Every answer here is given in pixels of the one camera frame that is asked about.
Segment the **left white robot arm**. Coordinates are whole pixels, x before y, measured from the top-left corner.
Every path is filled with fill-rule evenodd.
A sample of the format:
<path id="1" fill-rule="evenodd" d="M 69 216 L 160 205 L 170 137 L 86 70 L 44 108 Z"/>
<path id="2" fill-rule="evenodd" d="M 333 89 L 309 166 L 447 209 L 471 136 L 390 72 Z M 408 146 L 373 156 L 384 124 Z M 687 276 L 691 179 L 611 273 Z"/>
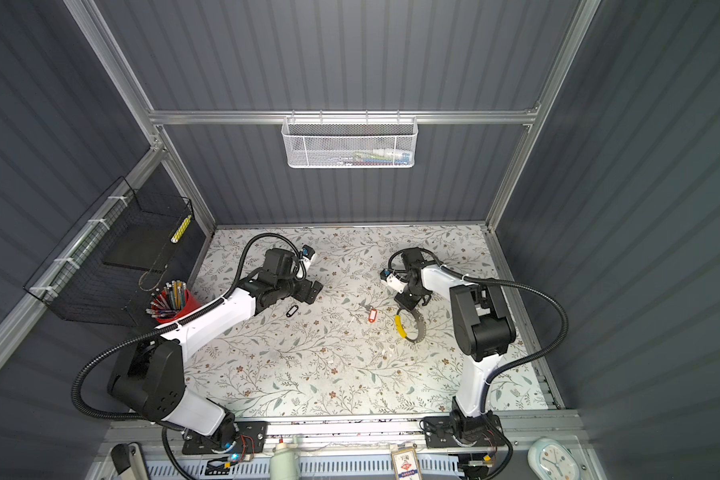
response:
<path id="1" fill-rule="evenodd" d="M 311 304 L 322 285 L 306 278 L 315 250 L 271 248 L 263 266 L 240 279 L 230 294 L 195 311 L 184 326 L 120 350 L 107 386 L 115 399 L 147 420 L 212 439 L 220 451 L 238 443 L 234 414 L 186 385 L 186 361 L 211 340 L 289 297 Z"/>

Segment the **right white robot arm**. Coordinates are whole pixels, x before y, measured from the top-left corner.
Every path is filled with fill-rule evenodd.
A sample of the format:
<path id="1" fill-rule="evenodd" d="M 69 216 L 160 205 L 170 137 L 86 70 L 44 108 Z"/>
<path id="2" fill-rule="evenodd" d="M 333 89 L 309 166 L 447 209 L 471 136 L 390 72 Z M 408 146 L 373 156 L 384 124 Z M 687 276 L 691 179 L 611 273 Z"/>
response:
<path id="1" fill-rule="evenodd" d="M 392 255 L 402 267 L 388 266 L 381 277 L 395 292 L 398 311 L 417 315 L 417 308 L 434 295 L 450 305 L 453 336 L 465 356 L 461 380 L 448 417 L 423 421 L 428 442 L 443 446 L 451 441 L 471 446 L 477 443 L 501 444 L 500 422 L 487 407 L 490 381 L 509 346 L 516 340 L 516 329 L 499 286 L 455 273 L 426 255 L 427 249 L 412 247 Z"/>

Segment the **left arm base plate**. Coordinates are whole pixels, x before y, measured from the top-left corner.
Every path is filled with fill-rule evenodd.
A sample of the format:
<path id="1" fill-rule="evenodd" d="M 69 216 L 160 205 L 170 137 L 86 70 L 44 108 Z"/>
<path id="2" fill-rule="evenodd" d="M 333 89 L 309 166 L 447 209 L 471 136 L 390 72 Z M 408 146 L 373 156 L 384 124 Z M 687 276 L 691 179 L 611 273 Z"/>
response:
<path id="1" fill-rule="evenodd" d="M 184 455 L 261 453 L 267 437 L 269 424 L 265 421 L 242 421 L 223 423 L 215 433 L 202 436 L 189 430 L 184 436 L 181 453 Z"/>

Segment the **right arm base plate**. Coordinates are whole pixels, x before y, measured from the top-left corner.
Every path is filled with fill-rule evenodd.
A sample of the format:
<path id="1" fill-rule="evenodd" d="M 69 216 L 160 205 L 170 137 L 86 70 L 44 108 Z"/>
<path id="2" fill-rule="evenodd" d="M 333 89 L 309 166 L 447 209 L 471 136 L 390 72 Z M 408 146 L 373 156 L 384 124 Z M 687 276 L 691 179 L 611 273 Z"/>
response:
<path id="1" fill-rule="evenodd" d="M 458 415 L 427 416 L 418 422 L 428 448 L 489 449 L 505 446 L 499 424 L 483 417 L 462 418 Z"/>

